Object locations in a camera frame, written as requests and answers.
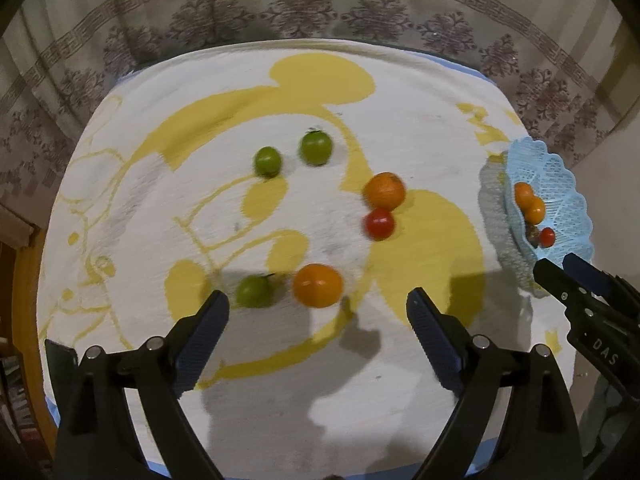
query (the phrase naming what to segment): tomato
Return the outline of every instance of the tomato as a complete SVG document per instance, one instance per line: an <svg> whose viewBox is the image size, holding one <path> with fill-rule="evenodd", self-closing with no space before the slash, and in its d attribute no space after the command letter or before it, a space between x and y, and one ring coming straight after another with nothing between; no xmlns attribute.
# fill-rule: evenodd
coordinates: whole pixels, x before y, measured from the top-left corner
<svg viewBox="0 0 640 480"><path fill-rule="evenodd" d="M244 308L264 308L273 304L273 287L266 276L251 275L236 288L236 302Z"/></svg>
<svg viewBox="0 0 640 480"><path fill-rule="evenodd" d="M254 170L258 176L273 178L280 173L282 157L275 148L265 146L254 156Z"/></svg>
<svg viewBox="0 0 640 480"><path fill-rule="evenodd" d="M535 225L531 225L529 223L525 224L524 227L524 235L534 249L537 249L540 245L540 229L538 229Z"/></svg>
<svg viewBox="0 0 640 480"><path fill-rule="evenodd" d="M400 177L395 173L379 173L367 182L362 190L364 200L369 207L381 207L393 211L406 197L406 188Z"/></svg>
<svg viewBox="0 0 640 480"><path fill-rule="evenodd" d="M529 208L524 212L525 221L532 225L538 225L545 219L546 206L545 202L539 197L533 197L533 202Z"/></svg>
<svg viewBox="0 0 640 480"><path fill-rule="evenodd" d="M396 228L396 221L386 209L377 208L364 217L364 231L373 240L389 238Z"/></svg>
<svg viewBox="0 0 640 480"><path fill-rule="evenodd" d="M518 182L513 186L513 195L521 211L526 211L533 202L533 188L526 182Z"/></svg>
<svg viewBox="0 0 640 480"><path fill-rule="evenodd" d="M322 166L329 161L334 142L322 130L311 130L300 141L300 156L310 166Z"/></svg>
<svg viewBox="0 0 640 480"><path fill-rule="evenodd" d="M556 243L556 233L551 227L545 227L540 231L540 245L545 249Z"/></svg>
<svg viewBox="0 0 640 480"><path fill-rule="evenodd" d="M293 295L305 306L324 308L340 301L342 276L333 267L308 264L293 277Z"/></svg>

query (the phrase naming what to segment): white tablecloth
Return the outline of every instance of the white tablecloth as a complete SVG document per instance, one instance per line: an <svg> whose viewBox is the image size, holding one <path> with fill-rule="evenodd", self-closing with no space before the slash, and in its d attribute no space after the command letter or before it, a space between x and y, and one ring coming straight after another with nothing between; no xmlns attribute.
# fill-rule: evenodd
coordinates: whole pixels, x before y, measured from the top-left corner
<svg viewBox="0 0 640 480"><path fill-rule="evenodd" d="M310 127L335 143L320 168L297 156ZM153 66L102 102L63 179L38 291L41 347L48 337L79 354L136 348L213 287L232 296L251 273L330 264L349 301L315 310L286 292L271 308L234 308L180 403L227 477L317 479L421 462L454 397L408 327L415 286L472 333L525 350L547 342L570 384L561 306L518 290L482 213L483 168L524 135L477 73L390 48L278 41ZM284 168L263 182L252 158L267 145ZM397 173L408 197L394 236L371 242L360 191L382 171ZM162 462L127 395L146 458Z"/></svg>

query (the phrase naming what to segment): plastic fruit basket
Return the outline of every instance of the plastic fruit basket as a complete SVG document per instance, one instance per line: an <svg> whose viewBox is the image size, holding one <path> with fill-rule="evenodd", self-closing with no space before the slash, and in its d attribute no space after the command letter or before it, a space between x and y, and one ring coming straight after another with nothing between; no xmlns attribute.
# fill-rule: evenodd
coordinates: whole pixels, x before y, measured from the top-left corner
<svg viewBox="0 0 640 480"><path fill-rule="evenodd" d="M545 202L546 216L538 228L551 227L556 232L556 243L547 249L540 246L535 249L527 241L524 217L513 195L517 182L530 184L534 193ZM542 140L525 137L511 144L504 196L513 237L531 265L548 258L562 267L562 259L569 253L591 260L593 244L589 236L593 223L587 215L587 201L575 190L574 174L564 167L558 155L547 152Z"/></svg>

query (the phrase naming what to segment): cherry tomato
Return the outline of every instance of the cherry tomato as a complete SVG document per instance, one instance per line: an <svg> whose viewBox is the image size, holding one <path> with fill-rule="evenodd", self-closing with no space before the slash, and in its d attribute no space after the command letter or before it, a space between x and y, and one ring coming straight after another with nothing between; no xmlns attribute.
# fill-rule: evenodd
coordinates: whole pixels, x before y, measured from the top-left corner
<svg viewBox="0 0 640 480"><path fill-rule="evenodd" d="M526 211L533 202L533 188L526 182L518 182L513 186L513 196L521 211Z"/></svg>
<svg viewBox="0 0 640 480"><path fill-rule="evenodd" d="M395 228L396 221L386 209L374 209L364 217L364 231L373 240L389 238Z"/></svg>
<svg viewBox="0 0 640 480"><path fill-rule="evenodd" d="M342 276L332 267L308 264L293 277L293 295L305 306L324 308L340 301Z"/></svg>
<svg viewBox="0 0 640 480"><path fill-rule="evenodd" d="M545 249L556 243L556 233L551 227L545 227L540 231L540 245Z"/></svg>
<svg viewBox="0 0 640 480"><path fill-rule="evenodd" d="M273 287L266 276L252 274L236 288L236 301L244 308L264 308L273 304Z"/></svg>
<svg viewBox="0 0 640 480"><path fill-rule="evenodd" d="M532 225L538 225L545 219L546 215L546 206L545 202L538 196L533 197L533 201L524 212L524 220L525 222L529 222Z"/></svg>
<svg viewBox="0 0 640 480"><path fill-rule="evenodd" d="M254 155L254 170L258 176L273 178L280 173L282 168L282 156L272 146L260 148Z"/></svg>
<svg viewBox="0 0 640 480"><path fill-rule="evenodd" d="M331 137L322 130L311 130L300 141L300 155L310 166L322 166L334 150Z"/></svg>

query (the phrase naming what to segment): patterned curtain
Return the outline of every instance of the patterned curtain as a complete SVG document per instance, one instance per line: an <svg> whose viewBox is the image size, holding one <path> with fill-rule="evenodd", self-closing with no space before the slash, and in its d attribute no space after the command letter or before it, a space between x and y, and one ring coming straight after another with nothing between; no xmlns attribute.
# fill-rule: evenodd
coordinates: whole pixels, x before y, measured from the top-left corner
<svg viewBox="0 0 640 480"><path fill-rule="evenodd" d="M0 42L0 203L47 224L82 129L119 77L277 38L369 41L473 66L568 166L640 95L638 46L610 0L26 0Z"/></svg>

